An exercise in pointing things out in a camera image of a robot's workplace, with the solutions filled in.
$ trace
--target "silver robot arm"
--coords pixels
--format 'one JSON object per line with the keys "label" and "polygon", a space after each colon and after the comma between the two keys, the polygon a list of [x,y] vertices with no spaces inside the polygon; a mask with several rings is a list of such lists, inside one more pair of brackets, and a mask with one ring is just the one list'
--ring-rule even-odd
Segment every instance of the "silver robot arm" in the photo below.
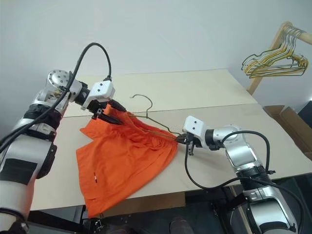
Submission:
{"label": "silver robot arm", "polygon": [[[220,144],[226,135],[240,130],[233,125],[211,129],[193,116],[186,118],[183,127],[183,132],[192,134],[196,139],[189,149],[189,154],[193,154],[194,144],[207,150],[225,148],[226,156],[237,177],[252,177],[272,182],[243,134],[230,136]],[[247,218],[253,233],[263,234],[276,229],[298,232],[297,222],[278,188],[248,180],[241,180],[241,184],[248,202]]]}
{"label": "silver robot arm", "polygon": [[[71,73],[52,70],[47,84],[36,96],[24,117],[14,129],[31,123],[48,110],[59,98],[70,80]],[[49,112],[40,123],[31,126],[18,136],[0,154],[0,232],[11,228],[20,233],[26,232],[26,220],[29,215],[36,179],[47,175],[55,158],[57,146],[53,144],[59,123],[69,102],[75,102],[83,110],[88,109],[94,115],[113,124],[121,124],[117,118],[107,116],[103,108],[109,103],[115,109],[126,111],[114,101],[115,89],[110,79],[97,82],[91,88],[74,80],[65,98]]]}

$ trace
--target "table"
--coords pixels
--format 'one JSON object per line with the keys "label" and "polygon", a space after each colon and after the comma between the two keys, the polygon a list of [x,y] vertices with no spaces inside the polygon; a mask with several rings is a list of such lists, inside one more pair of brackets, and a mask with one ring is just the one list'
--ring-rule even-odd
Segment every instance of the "table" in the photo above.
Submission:
{"label": "table", "polygon": [[[192,78],[190,82],[187,82],[189,85],[185,86],[185,82],[179,82],[176,77],[177,74],[183,77],[181,78],[183,81]],[[131,78],[129,78],[128,81],[124,80],[124,85],[127,86],[126,89],[124,88],[124,92],[128,92],[127,95],[124,97],[121,94],[117,96],[117,93],[121,90],[121,88],[117,88],[116,97],[121,103],[127,103],[125,106],[131,106],[128,100],[130,95],[137,92],[148,95],[155,103],[154,112],[150,113],[150,117],[168,125],[174,131],[180,132],[185,118],[188,115],[193,115],[212,128],[233,123],[243,129],[263,133],[269,139],[272,148],[270,168],[276,170],[276,174],[272,175],[272,178],[295,176],[312,171],[312,162],[301,153],[287,133],[262,110],[262,107],[229,73],[224,70],[213,70],[213,75],[207,74],[210,74],[210,71],[190,72],[186,75],[184,73],[174,73],[172,76],[163,73],[157,75],[147,74],[147,80],[144,80],[144,75],[127,75],[125,77],[133,77],[133,79],[142,76],[135,83],[141,82],[141,88],[145,87],[149,91],[139,92],[134,84],[130,86],[132,82]],[[175,83],[172,80],[167,82],[171,82],[175,86],[161,85],[161,94],[163,95],[158,99],[159,91],[155,91],[155,85],[157,84],[155,80],[165,82],[161,79],[163,76],[167,77],[167,79],[174,77],[173,79],[176,79]],[[185,100],[183,105],[177,102],[177,95]],[[144,102],[138,100],[136,105],[132,103],[131,108],[136,111],[144,111],[145,106],[148,106],[147,102]],[[73,109],[69,109],[68,113],[70,113],[71,117],[63,118],[58,128],[58,135],[55,140],[58,151],[51,172],[46,177],[36,181],[32,210],[84,204],[79,188],[75,150],[91,141],[79,131],[88,123],[90,116],[79,116],[80,112]],[[156,126],[155,123],[149,120],[143,119],[142,121]],[[257,136],[247,136],[246,138],[255,148],[262,162],[265,163],[265,145],[262,139]],[[212,187],[235,176],[229,161],[225,157],[224,150],[209,152],[196,149],[194,153],[195,156],[189,157],[189,170],[198,183]],[[185,146],[180,145],[172,163],[154,180],[130,197],[198,189],[184,172],[184,154]]]}

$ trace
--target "hanger hook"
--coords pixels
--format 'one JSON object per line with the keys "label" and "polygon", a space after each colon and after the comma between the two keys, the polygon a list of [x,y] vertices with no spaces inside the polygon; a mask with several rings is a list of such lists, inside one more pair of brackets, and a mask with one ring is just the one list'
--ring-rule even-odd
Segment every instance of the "hanger hook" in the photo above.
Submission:
{"label": "hanger hook", "polygon": [[142,97],[145,97],[145,98],[147,98],[149,101],[150,101],[150,103],[151,103],[151,106],[149,107],[149,108],[147,108],[146,109],[146,117],[148,117],[148,111],[149,111],[149,109],[151,109],[152,107],[153,107],[153,102],[152,102],[152,100],[148,97],[148,96],[145,96],[145,95],[143,95],[143,94],[134,94],[132,97],[130,97],[130,98],[134,98],[135,96],[142,96]]}

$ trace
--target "hanger rack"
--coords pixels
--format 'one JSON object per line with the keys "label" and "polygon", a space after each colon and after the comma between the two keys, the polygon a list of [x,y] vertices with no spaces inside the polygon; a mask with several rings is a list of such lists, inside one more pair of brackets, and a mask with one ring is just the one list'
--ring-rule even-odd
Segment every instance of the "hanger rack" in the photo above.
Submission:
{"label": "hanger rack", "polygon": [[[271,46],[269,47],[269,50],[274,50],[274,49],[279,48],[280,44],[282,43],[284,29],[289,27],[289,26],[292,26],[292,25],[293,24],[290,22],[282,23],[281,27],[279,28],[279,30],[277,31],[277,33],[274,37],[274,40],[273,40]],[[298,36],[298,39],[312,45],[312,34],[304,32]],[[251,95],[254,94],[256,88],[258,87],[258,85],[260,84],[261,81],[262,81],[262,77],[253,78],[250,86],[247,88],[247,91]]]}

